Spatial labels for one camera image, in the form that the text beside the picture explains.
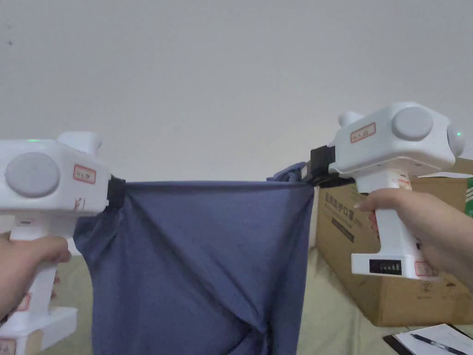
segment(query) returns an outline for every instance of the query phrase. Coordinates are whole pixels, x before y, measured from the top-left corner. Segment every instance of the pen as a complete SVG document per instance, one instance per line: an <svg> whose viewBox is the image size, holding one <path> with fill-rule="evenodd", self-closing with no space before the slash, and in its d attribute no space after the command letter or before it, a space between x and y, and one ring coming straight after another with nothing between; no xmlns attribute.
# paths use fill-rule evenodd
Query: pen
<svg viewBox="0 0 473 355"><path fill-rule="evenodd" d="M464 353L463 351L460 351L460 350L457 350L457 349L454 349L452 347L449 347L447 345L443 345L443 344L440 344L440 343L437 343L436 341L432 340L432 339L428 339L428 338L425 338L425 337L421 337L420 335L417 335L417 334L412 334L411 335L416 338L417 340L420 340L420 341L423 341L424 343L427 343L427 344L430 344L432 346L436 346L440 349L444 349L445 351L448 351L449 353L451 354L456 354L456 355L468 355L467 353Z"/></svg>

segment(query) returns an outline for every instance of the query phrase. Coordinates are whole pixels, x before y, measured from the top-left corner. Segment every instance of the red label sticker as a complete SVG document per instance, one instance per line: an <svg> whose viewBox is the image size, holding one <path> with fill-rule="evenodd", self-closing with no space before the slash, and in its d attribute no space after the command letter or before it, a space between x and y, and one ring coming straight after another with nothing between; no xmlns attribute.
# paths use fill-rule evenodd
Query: red label sticker
<svg viewBox="0 0 473 355"><path fill-rule="evenodd" d="M412 190L411 183L409 181L398 179L397 183L399 184L399 188L403 188L405 190Z"/></svg>
<svg viewBox="0 0 473 355"><path fill-rule="evenodd" d="M74 203L74 211L80 210L83 211L86 208L86 200L85 198L77 198L76 202Z"/></svg>
<svg viewBox="0 0 473 355"><path fill-rule="evenodd" d="M77 164L74 166L74 180L94 185L96 176L97 172L95 170Z"/></svg>
<svg viewBox="0 0 473 355"><path fill-rule="evenodd" d="M16 312L25 312L29 309L29 304L31 301L31 294L27 293L23 299L21 300L21 303L18 305Z"/></svg>
<svg viewBox="0 0 473 355"><path fill-rule="evenodd" d="M416 261L415 274L417 276L437 276L438 273L430 266L427 261Z"/></svg>
<svg viewBox="0 0 473 355"><path fill-rule="evenodd" d="M17 351L17 341L15 339L0 338L0 354L15 355Z"/></svg>
<svg viewBox="0 0 473 355"><path fill-rule="evenodd" d="M360 128L353 132L350 135L350 139L352 143L359 142L365 138L368 138L371 135L374 135L376 133L376 123L369 124L367 126L364 126L363 128Z"/></svg>

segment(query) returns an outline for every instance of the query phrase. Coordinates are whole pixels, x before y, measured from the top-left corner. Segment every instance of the white paper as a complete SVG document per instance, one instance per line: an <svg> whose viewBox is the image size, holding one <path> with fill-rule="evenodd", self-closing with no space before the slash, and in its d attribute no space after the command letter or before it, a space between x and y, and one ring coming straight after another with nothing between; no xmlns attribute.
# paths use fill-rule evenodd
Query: white paper
<svg viewBox="0 0 473 355"><path fill-rule="evenodd" d="M435 178L435 177L442 177L442 178L453 178L453 179L468 179L473 178L473 175L468 174L458 174L458 173L435 173L430 175L420 176L421 178Z"/></svg>
<svg viewBox="0 0 473 355"><path fill-rule="evenodd" d="M446 350L417 340L411 334L421 335L456 350L463 351L468 355L473 355L473 340L457 332L447 324L401 333L394 337L415 355L448 355L450 353Z"/></svg>

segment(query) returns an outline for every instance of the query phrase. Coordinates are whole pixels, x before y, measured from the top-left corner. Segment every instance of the blue cloth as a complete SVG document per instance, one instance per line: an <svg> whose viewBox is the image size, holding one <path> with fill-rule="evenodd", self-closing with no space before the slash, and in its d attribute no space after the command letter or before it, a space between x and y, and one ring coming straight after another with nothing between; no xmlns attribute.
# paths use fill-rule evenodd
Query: blue cloth
<svg viewBox="0 0 473 355"><path fill-rule="evenodd" d="M266 181L286 181L286 182L298 182L301 181L301 169L306 166L307 163L301 162L290 167L281 170L274 174L273 177L268 177Z"/></svg>
<svg viewBox="0 0 473 355"><path fill-rule="evenodd" d="M295 354L313 190L130 183L121 209L80 219L94 354Z"/></svg>

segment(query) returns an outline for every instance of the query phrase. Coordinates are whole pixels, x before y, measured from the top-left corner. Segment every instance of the human hand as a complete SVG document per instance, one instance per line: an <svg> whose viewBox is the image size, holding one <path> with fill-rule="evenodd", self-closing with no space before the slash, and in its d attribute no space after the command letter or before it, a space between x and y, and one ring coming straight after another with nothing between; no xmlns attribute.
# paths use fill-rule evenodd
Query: human hand
<svg viewBox="0 0 473 355"><path fill-rule="evenodd" d="M424 257L438 270L453 274L473 290L473 219L430 195L405 189L377 190L359 208L394 209L421 242ZM376 225L376 217L371 214Z"/></svg>
<svg viewBox="0 0 473 355"><path fill-rule="evenodd" d="M21 302L40 263L70 260L64 238L47 236L32 241L9 238L9 233L0 235L0 319Z"/></svg>

